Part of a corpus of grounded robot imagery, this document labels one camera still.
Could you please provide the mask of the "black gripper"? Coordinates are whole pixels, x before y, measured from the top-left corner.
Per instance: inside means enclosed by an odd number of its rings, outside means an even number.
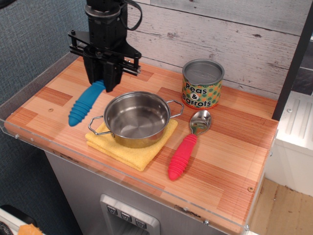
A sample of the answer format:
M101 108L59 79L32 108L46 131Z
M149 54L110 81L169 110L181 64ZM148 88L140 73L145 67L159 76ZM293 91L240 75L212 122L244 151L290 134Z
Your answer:
M140 73L141 53L126 41L126 19L89 17L88 23L89 31L68 32L70 51L83 57L89 83L102 81L109 93L120 83L122 72Z

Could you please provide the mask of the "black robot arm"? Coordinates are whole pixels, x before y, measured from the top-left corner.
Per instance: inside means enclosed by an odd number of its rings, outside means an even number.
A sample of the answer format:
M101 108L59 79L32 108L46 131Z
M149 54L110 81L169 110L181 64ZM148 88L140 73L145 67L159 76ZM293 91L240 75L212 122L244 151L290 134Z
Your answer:
M89 82L102 82L107 92L120 83L124 72L140 73L141 53L128 44L127 32L136 30L141 21L128 27L128 5L141 10L132 0L89 0L88 31L68 33L70 52L83 57Z

